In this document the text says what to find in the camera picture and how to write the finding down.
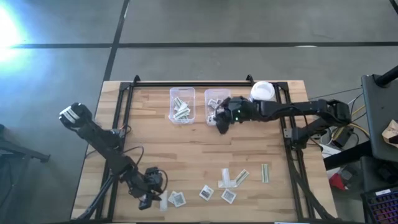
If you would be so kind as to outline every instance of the black metal frame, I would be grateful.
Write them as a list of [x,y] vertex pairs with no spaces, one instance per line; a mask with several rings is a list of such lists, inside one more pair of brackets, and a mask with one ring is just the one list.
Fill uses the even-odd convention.
[[[127,101],[126,101],[126,109],[125,109],[125,114],[123,118],[123,127],[127,131],[127,126],[128,126],[128,121],[129,121],[129,111],[131,108],[132,104],[132,93],[134,87],[162,87],[162,86],[247,86],[247,87],[252,87],[254,84],[254,80],[251,75],[248,75],[246,78],[245,82],[140,82],[139,76],[136,76],[134,78],[133,82],[122,82],[119,87],[119,95],[118,95],[118,101],[116,103],[116,110],[114,114],[114,119],[113,119],[113,126],[112,128],[118,128],[118,121],[119,121],[119,114],[121,112],[121,104],[123,100],[123,95],[126,90],[128,90],[128,96],[127,96]],[[275,95],[276,95],[276,100],[279,103],[282,103],[282,98],[280,91],[284,92],[285,95],[285,101],[286,103],[291,103],[290,99],[290,93],[289,93],[289,86],[287,82],[277,82],[277,83],[272,83],[274,88],[275,88]],[[290,120],[290,125],[292,128],[296,127],[296,122],[295,118],[293,116],[289,117]],[[307,173],[305,170],[305,165],[304,165],[304,160],[303,160],[303,152],[302,149],[295,149],[295,152],[297,154],[297,161],[298,161],[298,172],[294,166],[293,163],[293,157],[292,157],[292,150],[289,144],[290,138],[285,137],[283,134],[284,129],[287,128],[286,120],[285,118],[280,119],[280,125],[282,129],[282,137],[284,140],[284,147],[285,147],[285,152],[286,152],[286,157],[287,157],[287,165],[289,168],[289,175],[290,175],[290,181],[292,185],[292,192],[293,192],[293,197],[294,197],[294,203],[295,203],[295,209],[296,209],[296,215],[297,215],[297,220],[298,222],[307,222],[307,223],[356,223],[356,222],[341,222],[338,220],[320,220],[316,219],[315,217],[315,212],[313,209],[313,205],[310,203],[310,199],[315,199],[315,196],[307,195],[306,192],[310,192],[309,189],[309,184],[308,184],[308,179],[307,179]],[[107,163],[105,163],[105,169],[103,172],[103,181],[101,184],[102,185],[105,183],[106,179],[109,177],[109,169],[107,166]],[[306,206],[308,210],[308,218],[304,217],[303,214],[303,209],[301,206],[301,199],[300,199],[300,194],[299,194],[299,188],[298,188],[298,180],[302,184],[302,186],[305,186],[306,189],[302,189],[304,192],[304,197],[306,201]],[[101,201],[98,205],[98,208],[96,210],[95,214],[95,219],[90,220],[87,222],[87,220],[71,220],[73,223],[109,223],[112,222],[113,220],[113,215],[114,215],[114,207],[116,204],[116,195],[118,191],[118,182],[115,181],[112,186],[111,190],[111,196],[110,196],[110,201],[109,201],[109,207],[108,207],[108,213],[106,218],[102,218],[102,212],[103,212],[103,204],[104,202]]]
[[373,157],[370,140],[323,159],[326,170],[358,161],[363,156]]
[[0,124],[0,150],[2,149],[7,152],[18,154],[22,157],[24,155],[27,155],[27,156],[30,156],[31,158],[36,158],[36,159],[40,160],[40,162],[49,161],[50,155],[48,155],[48,154],[43,154],[41,152],[37,152],[35,150],[28,149],[23,146],[18,146],[17,144],[8,141],[4,137],[5,129],[6,129],[6,127],[4,125]]

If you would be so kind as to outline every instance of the butcher block tabletop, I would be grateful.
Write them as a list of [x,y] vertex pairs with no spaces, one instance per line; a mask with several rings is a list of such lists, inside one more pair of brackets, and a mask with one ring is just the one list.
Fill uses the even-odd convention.
[[[308,101],[304,82],[287,82],[292,102]],[[120,82],[104,82],[96,110],[95,121],[103,129],[111,129]],[[140,211],[139,200],[128,194],[126,183],[119,184],[114,222],[273,222],[297,221],[289,170],[282,140],[280,121],[268,123],[244,122],[229,127],[221,135],[215,126],[205,120],[205,90],[228,88],[232,96],[248,97],[250,87],[194,87],[196,91],[196,118],[191,125],[174,125],[169,120],[170,87],[134,87],[129,115],[131,132],[126,136],[124,150],[143,146],[144,156],[139,171],[157,166],[169,177],[167,191],[183,192],[187,203],[175,208],[168,202],[168,210],[161,212],[159,202]],[[122,103],[119,127],[126,102]],[[295,117],[297,126],[304,126],[302,116]],[[87,153],[94,149],[89,146]],[[308,145],[304,152],[305,168],[312,192],[326,210],[336,217],[321,151]],[[126,155],[137,161],[141,150]],[[76,194],[72,218],[81,215],[98,193],[104,171],[104,158],[97,152],[85,159]],[[262,183],[261,164],[268,164],[269,183]],[[218,188],[221,170],[229,168],[231,179],[246,169],[250,175],[238,187],[230,189],[237,194],[229,204],[221,198],[224,189]],[[209,201],[199,197],[205,186],[214,190]],[[107,194],[104,212],[108,211]],[[303,194],[302,207],[306,213]]]

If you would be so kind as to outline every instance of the clear plastic container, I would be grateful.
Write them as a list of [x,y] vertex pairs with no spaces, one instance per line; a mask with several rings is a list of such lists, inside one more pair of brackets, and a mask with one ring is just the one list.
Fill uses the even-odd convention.
[[231,90],[229,89],[208,89],[205,91],[205,114],[206,114],[206,123],[209,126],[216,125],[216,122],[211,119],[211,115],[215,113],[214,107],[209,105],[211,100],[217,102],[217,105],[220,101],[225,100],[227,97],[231,97]]
[[[182,102],[186,103],[187,108],[190,109],[189,114],[186,117],[174,118],[174,115],[178,113],[175,110],[177,104],[175,99],[178,98]],[[195,89],[192,87],[173,87],[170,89],[170,113],[169,119],[173,124],[193,124],[195,121]]]

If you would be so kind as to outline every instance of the black stand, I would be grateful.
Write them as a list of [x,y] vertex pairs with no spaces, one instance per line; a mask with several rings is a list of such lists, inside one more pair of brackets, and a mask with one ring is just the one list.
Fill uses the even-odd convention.
[[351,149],[347,149],[345,151],[341,151],[340,153],[326,157],[323,159],[323,161],[325,163],[326,170],[331,170],[351,162],[356,162],[363,156],[373,156],[370,141],[366,141],[355,147],[352,147]]
[[3,149],[8,152],[12,152],[14,154],[23,154],[36,159],[39,159],[41,162],[47,162],[50,159],[50,155],[42,154],[35,150],[31,150],[22,146],[17,146],[16,144],[6,140],[4,138],[4,130],[6,127],[0,124],[0,149]]
[[388,84],[392,81],[394,81],[396,78],[398,78],[398,65],[395,66],[393,69],[389,70],[387,73],[384,75],[377,77],[375,79],[376,85],[379,87],[386,87]]

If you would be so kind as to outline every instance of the gray floor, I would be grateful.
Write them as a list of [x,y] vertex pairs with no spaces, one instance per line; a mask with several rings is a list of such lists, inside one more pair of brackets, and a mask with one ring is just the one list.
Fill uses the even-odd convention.
[[[0,46],[112,43],[123,0],[0,0]],[[397,41],[388,0],[132,0],[129,42]],[[18,220],[69,219],[87,143],[58,113],[79,101],[95,111],[111,49],[0,49],[0,123],[16,141],[51,154],[32,161]],[[305,80],[309,97],[359,87],[396,66],[398,47],[119,49],[110,80]],[[349,102],[360,90],[331,96]],[[360,98],[356,103],[363,104]],[[366,118],[358,121],[366,127]],[[358,200],[335,194],[339,216],[361,220]]]

